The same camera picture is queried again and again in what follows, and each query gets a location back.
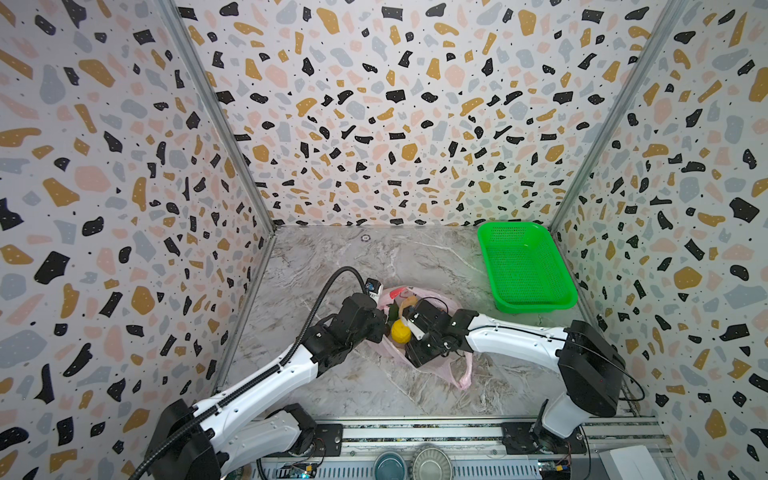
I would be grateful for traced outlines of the pink plastic bag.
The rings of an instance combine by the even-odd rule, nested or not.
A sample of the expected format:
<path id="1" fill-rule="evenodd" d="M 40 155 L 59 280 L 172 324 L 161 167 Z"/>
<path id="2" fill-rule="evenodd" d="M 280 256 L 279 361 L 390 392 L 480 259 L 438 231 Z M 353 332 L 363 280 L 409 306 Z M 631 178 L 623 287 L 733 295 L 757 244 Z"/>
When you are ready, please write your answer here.
<path id="1" fill-rule="evenodd" d="M 461 305 L 449 297 L 429 289 L 414 286 L 385 288 L 378 299 L 378 308 L 389 317 L 389 326 L 380 343 L 372 343 L 375 352 L 396 363 L 420 372 L 433 374 L 459 390 L 467 390 L 472 384 L 473 355 L 471 353 L 449 353 L 437 350 L 429 359 L 426 340 L 421 341 L 411 334 L 405 339 L 406 320 L 402 319 L 406 307 L 426 307 L 431 304 L 443 313 L 453 314 Z"/>

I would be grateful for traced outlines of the yellow lemon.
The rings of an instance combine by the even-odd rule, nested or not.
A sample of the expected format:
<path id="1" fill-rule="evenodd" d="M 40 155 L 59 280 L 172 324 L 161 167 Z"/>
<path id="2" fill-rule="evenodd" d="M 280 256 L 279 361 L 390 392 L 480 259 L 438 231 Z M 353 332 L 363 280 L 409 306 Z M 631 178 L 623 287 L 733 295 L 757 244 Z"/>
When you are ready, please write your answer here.
<path id="1" fill-rule="evenodd" d="M 397 345 L 406 345 L 412 338 L 412 332 L 401 320 L 396 320 L 390 330 L 391 340 Z"/>

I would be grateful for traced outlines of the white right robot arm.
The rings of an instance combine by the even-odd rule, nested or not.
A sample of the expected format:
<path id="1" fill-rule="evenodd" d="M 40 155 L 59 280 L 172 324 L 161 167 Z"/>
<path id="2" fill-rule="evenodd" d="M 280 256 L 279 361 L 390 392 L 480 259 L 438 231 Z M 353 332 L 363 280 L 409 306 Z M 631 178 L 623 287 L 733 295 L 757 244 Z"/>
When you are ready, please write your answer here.
<path id="1" fill-rule="evenodd" d="M 538 443 L 565 440 L 586 420 L 617 414 L 625 362 L 587 322 L 532 327 L 467 309 L 450 314 L 426 299 L 400 313 L 412 333 L 405 356 L 416 367 L 462 352 L 504 355 L 557 372 L 564 391 L 542 404 L 529 434 Z"/>

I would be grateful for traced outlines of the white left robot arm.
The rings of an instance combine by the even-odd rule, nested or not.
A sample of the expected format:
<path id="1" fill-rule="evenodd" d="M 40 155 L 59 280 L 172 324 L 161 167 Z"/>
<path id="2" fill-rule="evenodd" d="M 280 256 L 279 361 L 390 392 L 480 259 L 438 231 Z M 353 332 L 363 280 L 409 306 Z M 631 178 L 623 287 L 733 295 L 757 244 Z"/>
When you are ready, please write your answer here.
<path id="1" fill-rule="evenodd" d="M 220 479 L 268 455 L 303 453 L 316 423 L 300 405 L 265 419 L 259 414 L 342 364 L 363 341 L 381 341 L 386 322 L 376 300 L 355 293 L 329 323 L 309 327 L 300 343 L 256 373 L 192 406 L 174 402 L 162 412 L 133 478 Z"/>

